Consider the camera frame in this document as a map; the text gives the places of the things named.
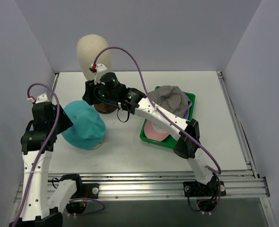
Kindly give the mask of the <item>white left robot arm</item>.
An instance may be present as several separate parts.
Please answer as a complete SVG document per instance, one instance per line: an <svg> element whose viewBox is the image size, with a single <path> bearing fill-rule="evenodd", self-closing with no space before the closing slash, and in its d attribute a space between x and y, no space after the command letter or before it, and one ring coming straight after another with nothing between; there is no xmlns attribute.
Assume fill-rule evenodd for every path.
<svg viewBox="0 0 279 227"><path fill-rule="evenodd" d="M24 162L23 194L16 219L11 227L61 227L63 211L71 198L84 192L80 175L67 174L59 180L48 198L48 172L57 135L72 126L59 105L36 100L32 107L33 120L21 138Z"/></svg>

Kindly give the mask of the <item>purple baseball cap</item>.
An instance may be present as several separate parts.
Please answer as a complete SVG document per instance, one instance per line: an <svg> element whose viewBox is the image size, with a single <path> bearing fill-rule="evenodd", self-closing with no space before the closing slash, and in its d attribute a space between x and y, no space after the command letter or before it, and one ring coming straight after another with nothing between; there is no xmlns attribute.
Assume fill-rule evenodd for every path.
<svg viewBox="0 0 279 227"><path fill-rule="evenodd" d="M190 98L189 98L187 95L186 95L186 97L187 97L187 104L188 104L188 107L187 107L187 109L186 109L186 112L184 113L184 116L183 116L184 119L188 119L189 114L190 114L190 108L191 108L191 106L192 106L192 101L190 100Z"/></svg>

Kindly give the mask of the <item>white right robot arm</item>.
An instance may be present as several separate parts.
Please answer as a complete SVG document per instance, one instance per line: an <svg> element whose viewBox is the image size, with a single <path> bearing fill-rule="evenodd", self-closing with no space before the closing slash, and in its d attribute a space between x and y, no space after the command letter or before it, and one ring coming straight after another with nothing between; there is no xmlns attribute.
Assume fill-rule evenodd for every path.
<svg viewBox="0 0 279 227"><path fill-rule="evenodd" d="M113 72L104 74L99 81L87 81L82 99L89 105L109 104L159 126L177 141L173 151L188 161L198 182L199 192L209 195L214 191L212 178L221 174L221 168L199 141L198 121L189 121L170 113L149 100L140 90L121 84Z"/></svg>

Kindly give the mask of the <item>grey bucket hat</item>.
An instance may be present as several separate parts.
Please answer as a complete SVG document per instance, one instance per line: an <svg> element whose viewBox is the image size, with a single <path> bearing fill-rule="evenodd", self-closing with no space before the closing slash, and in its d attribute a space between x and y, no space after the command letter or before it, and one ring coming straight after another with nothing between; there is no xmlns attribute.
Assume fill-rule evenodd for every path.
<svg viewBox="0 0 279 227"><path fill-rule="evenodd" d="M148 93L151 100L169 111L183 118L188 107L186 94L177 86L161 86Z"/></svg>

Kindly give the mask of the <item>teal bucket hat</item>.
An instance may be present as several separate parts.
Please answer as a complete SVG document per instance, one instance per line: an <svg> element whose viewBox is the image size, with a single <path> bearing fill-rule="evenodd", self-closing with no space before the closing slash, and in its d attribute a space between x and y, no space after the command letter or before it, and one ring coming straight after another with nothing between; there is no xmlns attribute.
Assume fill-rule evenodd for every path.
<svg viewBox="0 0 279 227"><path fill-rule="evenodd" d="M86 141L104 139L106 126L93 106L83 100L76 100L67 104L64 111L73 123L72 127L61 133L67 143L82 149Z"/></svg>

